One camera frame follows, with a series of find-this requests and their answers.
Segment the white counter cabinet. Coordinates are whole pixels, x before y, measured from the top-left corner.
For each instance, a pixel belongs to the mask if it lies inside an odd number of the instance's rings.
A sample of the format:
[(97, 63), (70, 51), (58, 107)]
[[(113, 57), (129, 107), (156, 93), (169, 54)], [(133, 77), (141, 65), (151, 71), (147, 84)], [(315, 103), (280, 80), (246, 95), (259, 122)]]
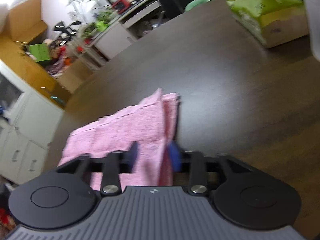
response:
[(158, 0), (141, 0), (117, 16), (88, 46), (110, 60), (151, 31), (152, 25), (159, 22), (161, 11), (162, 6)]

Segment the green paper bag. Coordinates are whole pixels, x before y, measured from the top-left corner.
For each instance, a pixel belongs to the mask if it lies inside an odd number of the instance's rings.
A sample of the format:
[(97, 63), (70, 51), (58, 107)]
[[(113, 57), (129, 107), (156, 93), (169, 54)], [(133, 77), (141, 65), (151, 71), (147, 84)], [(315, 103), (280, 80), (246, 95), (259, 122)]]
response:
[(35, 62), (47, 62), (51, 60), (48, 46), (45, 43), (33, 44), (28, 47)]

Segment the red blender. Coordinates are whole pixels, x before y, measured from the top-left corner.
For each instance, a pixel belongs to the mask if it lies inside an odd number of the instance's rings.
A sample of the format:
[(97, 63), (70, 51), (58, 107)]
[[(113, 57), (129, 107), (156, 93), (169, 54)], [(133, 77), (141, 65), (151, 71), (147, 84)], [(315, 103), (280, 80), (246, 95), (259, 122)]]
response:
[(131, 7), (131, 3), (128, 0), (109, 0), (112, 8), (117, 13), (122, 14)]

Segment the pink towel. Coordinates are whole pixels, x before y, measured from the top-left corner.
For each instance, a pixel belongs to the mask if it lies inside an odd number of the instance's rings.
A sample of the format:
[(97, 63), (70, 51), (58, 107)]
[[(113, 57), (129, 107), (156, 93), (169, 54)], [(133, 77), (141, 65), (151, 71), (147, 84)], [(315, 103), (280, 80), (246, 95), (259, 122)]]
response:
[(172, 185), (168, 147), (176, 132), (178, 104), (177, 93), (163, 94), (159, 88), (137, 105), (75, 129), (59, 164), (85, 153), (102, 158), (113, 151), (127, 151), (136, 141), (137, 159), (130, 174), (120, 174), (121, 187)]

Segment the green tissue pack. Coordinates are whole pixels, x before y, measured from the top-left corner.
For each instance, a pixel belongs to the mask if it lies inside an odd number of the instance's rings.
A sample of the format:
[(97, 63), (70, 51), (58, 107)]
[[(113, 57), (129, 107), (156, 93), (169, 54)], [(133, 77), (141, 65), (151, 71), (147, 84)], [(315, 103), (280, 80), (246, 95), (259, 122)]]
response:
[(234, 18), (264, 47), (309, 34), (303, 0), (226, 0)]

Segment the potted green plant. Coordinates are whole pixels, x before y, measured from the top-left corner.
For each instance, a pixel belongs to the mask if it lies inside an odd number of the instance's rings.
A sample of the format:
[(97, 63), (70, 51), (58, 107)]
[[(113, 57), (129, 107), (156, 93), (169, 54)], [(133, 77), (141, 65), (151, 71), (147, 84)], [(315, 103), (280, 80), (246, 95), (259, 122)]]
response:
[(105, 31), (117, 16), (107, 0), (68, 0), (67, 5), (72, 9), (68, 13), (72, 23), (80, 22), (78, 31), (83, 40)]

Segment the cardboard box on floor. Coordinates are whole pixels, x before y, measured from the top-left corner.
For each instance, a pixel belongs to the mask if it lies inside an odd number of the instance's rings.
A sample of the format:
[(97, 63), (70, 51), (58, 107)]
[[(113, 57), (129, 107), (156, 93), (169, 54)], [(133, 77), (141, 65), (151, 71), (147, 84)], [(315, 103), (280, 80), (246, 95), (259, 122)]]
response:
[(64, 89), (73, 94), (93, 73), (93, 70), (77, 59), (56, 79)]

